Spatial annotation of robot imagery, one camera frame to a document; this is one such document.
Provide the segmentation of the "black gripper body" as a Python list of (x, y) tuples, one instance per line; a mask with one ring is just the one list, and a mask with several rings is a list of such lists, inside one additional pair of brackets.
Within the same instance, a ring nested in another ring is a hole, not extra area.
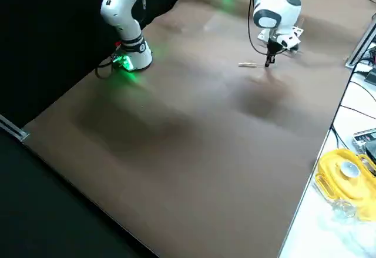
[(278, 42), (269, 38), (267, 42), (267, 54), (276, 55), (280, 51), (281, 51), (281, 45)]

